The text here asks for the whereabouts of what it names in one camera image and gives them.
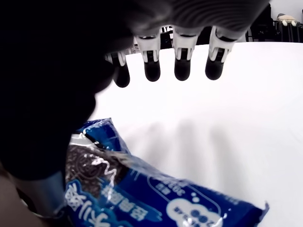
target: robotic hand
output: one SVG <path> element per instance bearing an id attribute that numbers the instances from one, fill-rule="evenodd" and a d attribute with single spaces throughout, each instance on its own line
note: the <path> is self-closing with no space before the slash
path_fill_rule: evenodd
<path id="1" fill-rule="evenodd" d="M 0 31 L 0 161 L 22 201 L 40 217 L 62 217 L 70 136 L 92 113 L 96 92 L 113 78 L 120 87 L 128 85 L 122 50 L 132 44 L 133 35 L 146 77 L 156 81 L 160 27 L 173 25 L 175 75 L 186 80 L 197 37 L 203 27 L 213 26 L 205 72 L 215 80 L 234 43 L 267 2 L 111 0 L 101 5 L 47 5 L 41 1 L 20 11 L 14 6 L 6 21 L 23 21 L 27 17 L 22 12 L 31 12 L 31 30 Z"/>
<path id="2" fill-rule="evenodd" d="M 268 0 L 162 0 L 153 5 L 140 2 L 140 11 L 132 12 L 132 18 L 150 18 L 153 22 L 138 27 L 136 21 L 129 21 L 128 17 L 126 21 L 138 42 L 147 79 L 157 81 L 160 77 L 162 26 L 172 25 L 174 28 L 175 76 L 179 80 L 189 77 L 190 60 L 201 31 L 205 26 L 213 26 L 205 73 L 209 79 L 216 80 L 221 76 L 234 43 L 245 34 Z M 107 60 L 120 69 L 114 78 L 115 83 L 126 87 L 130 77 L 124 52 L 110 53 Z"/>

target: white table surface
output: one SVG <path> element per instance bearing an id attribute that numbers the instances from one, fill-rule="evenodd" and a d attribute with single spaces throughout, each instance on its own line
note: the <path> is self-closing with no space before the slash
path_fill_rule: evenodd
<path id="1" fill-rule="evenodd" d="M 237 43 L 217 81 L 207 55 L 196 47 L 181 82 L 173 50 L 162 50 L 154 83 L 141 55 L 128 55 L 129 86 L 98 94 L 91 119 L 111 117 L 134 155 L 171 176 L 268 201 L 260 227 L 302 226 L 303 44 Z"/>

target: white cloud graphic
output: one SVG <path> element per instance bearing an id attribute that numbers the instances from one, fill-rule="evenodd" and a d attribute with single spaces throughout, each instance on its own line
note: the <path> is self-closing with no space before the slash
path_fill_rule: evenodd
<path id="1" fill-rule="evenodd" d="M 178 227 L 222 227 L 223 218 L 210 212 L 201 204 L 192 204 L 185 199 L 175 199 L 166 207 L 167 215 Z"/>

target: snack package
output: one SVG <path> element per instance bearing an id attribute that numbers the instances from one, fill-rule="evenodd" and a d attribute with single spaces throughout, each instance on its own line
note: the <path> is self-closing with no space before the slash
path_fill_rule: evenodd
<path id="1" fill-rule="evenodd" d="M 66 183 L 76 227 L 254 227 L 268 211 L 161 173 L 129 153 L 110 119 L 73 135 Z"/>

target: black fingertip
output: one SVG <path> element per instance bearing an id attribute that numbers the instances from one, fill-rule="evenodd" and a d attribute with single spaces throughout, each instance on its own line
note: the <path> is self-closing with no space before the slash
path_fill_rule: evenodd
<path id="1" fill-rule="evenodd" d="M 157 81 L 160 78 L 160 74 L 161 74 L 159 61 L 148 62 L 148 63 L 145 62 L 144 71 L 145 71 L 146 78 L 150 82 Z"/>
<path id="2" fill-rule="evenodd" d="M 212 61 L 210 58 L 207 58 L 206 67 L 205 67 L 205 74 L 207 78 L 211 80 L 216 80 L 220 78 L 222 71 L 223 71 L 224 63 L 220 61 Z"/>
<path id="3" fill-rule="evenodd" d="M 190 74 L 190 60 L 177 60 L 175 59 L 175 76 L 178 80 L 187 80 Z"/>
<path id="4" fill-rule="evenodd" d="M 118 72 L 114 75 L 114 82 L 118 87 L 127 87 L 130 82 L 130 76 L 128 71 L 127 63 L 124 66 L 117 67 Z"/>

